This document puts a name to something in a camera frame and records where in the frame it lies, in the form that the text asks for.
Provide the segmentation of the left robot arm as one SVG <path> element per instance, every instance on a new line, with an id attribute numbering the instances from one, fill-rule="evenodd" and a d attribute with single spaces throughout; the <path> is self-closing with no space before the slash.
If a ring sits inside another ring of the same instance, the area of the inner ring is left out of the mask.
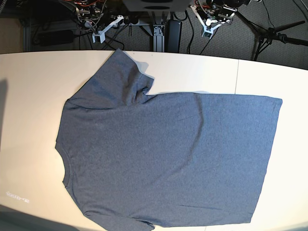
<path id="1" fill-rule="evenodd" d="M 194 0 L 194 9 L 206 26 L 231 24 L 235 12 L 250 0 Z"/>

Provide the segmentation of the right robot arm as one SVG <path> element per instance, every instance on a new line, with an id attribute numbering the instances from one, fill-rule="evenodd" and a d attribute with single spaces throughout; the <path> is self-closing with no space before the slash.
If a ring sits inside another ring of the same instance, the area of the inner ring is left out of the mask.
<path id="1" fill-rule="evenodd" d="M 84 32 L 95 31 L 106 13 L 107 0 L 66 0 L 73 6 L 77 27 Z"/>

